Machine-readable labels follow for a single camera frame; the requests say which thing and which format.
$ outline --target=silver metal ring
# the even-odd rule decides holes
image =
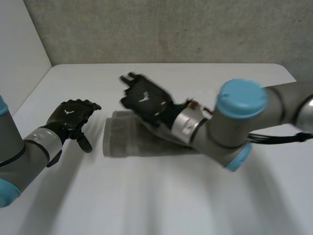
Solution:
[[[302,106],[295,126],[306,133],[313,133],[313,97]]]
[[[50,161],[62,149],[62,142],[57,134],[46,128],[38,128],[29,134],[24,140],[31,140],[44,147],[50,156]]]
[[[171,132],[176,138],[189,143],[192,134],[203,119],[201,109],[187,107],[176,117]]]

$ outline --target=white wall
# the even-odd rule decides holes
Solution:
[[[0,95],[12,114],[50,68],[23,0],[0,0]]]

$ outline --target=black cable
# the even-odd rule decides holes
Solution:
[[[204,110],[206,110],[211,115],[213,114],[213,111],[207,107],[205,107]],[[284,144],[294,142],[305,142],[310,139],[313,139],[313,135],[304,132],[297,133],[294,136],[267,136],[250,133],[247,138],[247,140],[250,141],[251,143],[258,144]]]

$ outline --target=robotic arm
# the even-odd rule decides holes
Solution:
[[[188,146],[210,156],[223,167],[236,171],[251,151],[253,130],[290,123],[313,133],[313,83],[293,82],[262,88],[234,79],[220,89],[210,120],[203,108],[188,100],[176,105],[170,95],[143,75],[129,73],[120,79],[130,86],[121,99],[153,128],[164,125]]]
[[[0,96],[0,207],[9,206],[45,167],[59,161],[66,139],[77,140],[83,151],[91,152],[81,129],[99,109],[88,100],[63,102],[45,126],[22,139]]]

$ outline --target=gray robot arm segment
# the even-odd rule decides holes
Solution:
[[[235,171],[249,155],[251,131],[286,123],[312,131],[312,100],[310,82],[261,88],[234,79],[221,88],[212,119],[205,120],[199,109],[187,107],[175,119],[172,134]]]
[[[60,138],[38,128],[22,140],[6,104],[0,98],[0,207],[10,205],[60,153]]]

